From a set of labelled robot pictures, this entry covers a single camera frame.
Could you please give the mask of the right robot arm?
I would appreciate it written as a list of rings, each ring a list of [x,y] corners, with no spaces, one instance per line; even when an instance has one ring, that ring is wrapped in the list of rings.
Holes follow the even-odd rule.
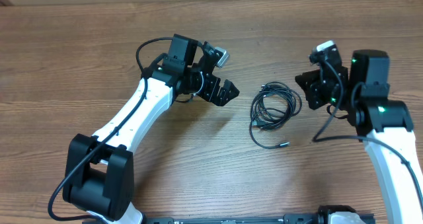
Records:
[[[403,101],[389,99],[390,58],[381,50],[356,50],[344,67],[337,45],[329,40],[312,49],[318,69],[295,82],[309,108],[327,106],[330,119],[341,110],[355,127],[376,172],[390,223],[422,222],[422,169],[410,112]]]

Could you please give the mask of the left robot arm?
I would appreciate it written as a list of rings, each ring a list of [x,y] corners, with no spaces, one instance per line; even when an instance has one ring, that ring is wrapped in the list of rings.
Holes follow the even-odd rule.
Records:
[[[84,223],[144,223],[134,196],[134,155],[155,120],[180,94],[199,96],[225,106],[239,95],[229,80],[213,75],[229,60],[229,52],[175,34],[168,52],[141,67],[139,85],[120,111],[91,136],[78,133],[70,142],[65,177],[52,194],[48,213],[56,221]],[[83,215],[58,217],[53,203],[58,194],[84,211]]]

